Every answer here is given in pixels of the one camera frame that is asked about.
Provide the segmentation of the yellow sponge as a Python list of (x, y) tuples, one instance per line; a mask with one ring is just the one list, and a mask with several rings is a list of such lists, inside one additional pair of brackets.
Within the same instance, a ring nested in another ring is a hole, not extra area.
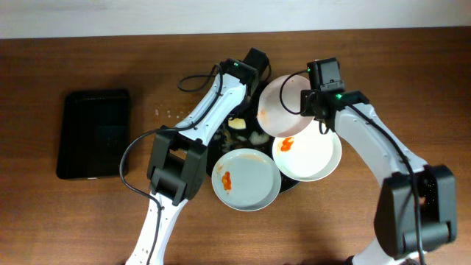
[(228, 126), (234, 130), (245, 130), (247, 128), (246, 122), (244, 119), (234, 118), (228, 120)]

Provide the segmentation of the white plate top pinkish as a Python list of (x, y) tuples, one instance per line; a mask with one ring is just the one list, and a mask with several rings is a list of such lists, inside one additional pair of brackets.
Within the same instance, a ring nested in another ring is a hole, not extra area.
[[(289, 113), (280, 102), (280, 89), (288, 75), (271, 81), (262, 91), (258, 103), (257, 120), (262, 130), (270, 136), (286, 138), (304, 130), (313, 120)], [(292, 77), (283, 87), (283, 103), (294, 112), (300, 111), (302, 90), (308, 90), (310, 83), (302, 76)]]

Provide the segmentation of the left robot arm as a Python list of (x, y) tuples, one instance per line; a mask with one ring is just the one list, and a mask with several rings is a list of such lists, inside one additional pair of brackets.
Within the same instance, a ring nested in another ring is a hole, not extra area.
[(162, 264), (178, 216), (199, 191), (205, 177), (208, 144), (229, 115), (246, 110), (261, 76), (270, 71), (265, 52), (252, 48), (243, 60), (229, 58), (205, 75), (210, 85), (199, 104), (173, 127), (162, 126), (138, 136), (154, 138), (145, 192), (125, 186), (149, 200), (135, 249), (125, 264)]

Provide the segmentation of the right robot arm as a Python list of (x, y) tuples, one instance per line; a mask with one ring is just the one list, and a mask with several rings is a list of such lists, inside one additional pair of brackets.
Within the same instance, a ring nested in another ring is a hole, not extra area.
[(360, 155), (380, 184), (375, 238), (346, 264), (406, 264), (457, 237), (456, 179), (445, 165), (431, 166), (380, 120), (360, 91), (345, 90), (335, 58), (307, 64), (310, 89), (301, 114), (320, 121)]

